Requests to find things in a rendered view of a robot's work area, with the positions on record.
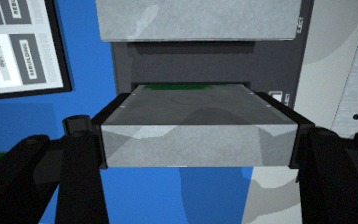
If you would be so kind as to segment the black drive dock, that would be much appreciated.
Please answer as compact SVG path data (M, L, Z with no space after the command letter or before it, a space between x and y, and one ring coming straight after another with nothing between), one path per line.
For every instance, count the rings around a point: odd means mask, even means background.
M314 0L302 0L296 38L288 41L110 43L116 96L139 85L242 84L294 110ZM245 42L244 44L137 44Z

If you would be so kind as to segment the blue mat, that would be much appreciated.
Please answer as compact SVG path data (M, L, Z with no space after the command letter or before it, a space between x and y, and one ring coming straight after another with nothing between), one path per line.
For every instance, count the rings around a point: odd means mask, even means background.
M54 0L72 91L0 99L0 152L32 135L64 136L62 120L91 119L116 97L110 43L95 0ZM253 167L100 170L109 224L241 224Z

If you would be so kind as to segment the black-framed status screen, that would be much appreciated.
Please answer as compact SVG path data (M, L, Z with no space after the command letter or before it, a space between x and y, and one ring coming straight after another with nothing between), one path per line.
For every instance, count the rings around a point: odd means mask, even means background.
M54 0L0 0L0 99L71 91Z

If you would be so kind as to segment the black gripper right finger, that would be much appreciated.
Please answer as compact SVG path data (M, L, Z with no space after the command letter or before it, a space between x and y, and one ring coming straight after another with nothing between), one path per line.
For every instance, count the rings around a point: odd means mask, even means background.
M358 224L358 133L341 138L267 93L255 94L298 124L288 167L299 169L302 224Z

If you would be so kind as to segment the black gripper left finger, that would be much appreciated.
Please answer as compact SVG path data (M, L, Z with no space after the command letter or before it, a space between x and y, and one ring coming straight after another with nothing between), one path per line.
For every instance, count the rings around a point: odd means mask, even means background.
M101 124L130 94L120 93L92 119L63 119L60 139L28 136L0 158L0 224L38 224L58 184L54 224L109 224Z

